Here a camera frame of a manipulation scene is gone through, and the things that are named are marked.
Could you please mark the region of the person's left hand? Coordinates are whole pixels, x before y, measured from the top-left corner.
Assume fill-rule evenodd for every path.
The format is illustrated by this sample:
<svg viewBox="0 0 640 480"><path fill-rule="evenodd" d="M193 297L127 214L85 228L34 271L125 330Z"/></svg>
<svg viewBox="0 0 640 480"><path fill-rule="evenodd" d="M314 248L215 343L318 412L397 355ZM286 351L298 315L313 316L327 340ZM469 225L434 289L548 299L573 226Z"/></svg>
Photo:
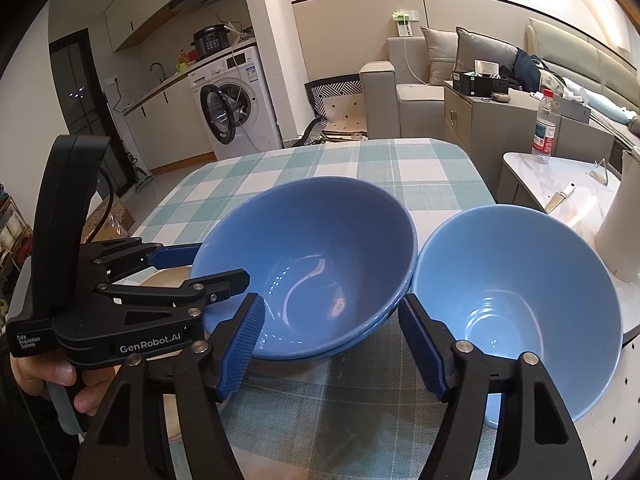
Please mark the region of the person's left hand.
<svg viewBox="0 0 640 480"><path fill-rule="evenodd" d="M10 356L10 361L17 385L30 396L43 396L47 384L71 387L77 379L76 368L60 352L24 358ZM81 381L85 387L75 396L76 410L90 416L96 414L115 375L114 367L84 370Z"/></svg>

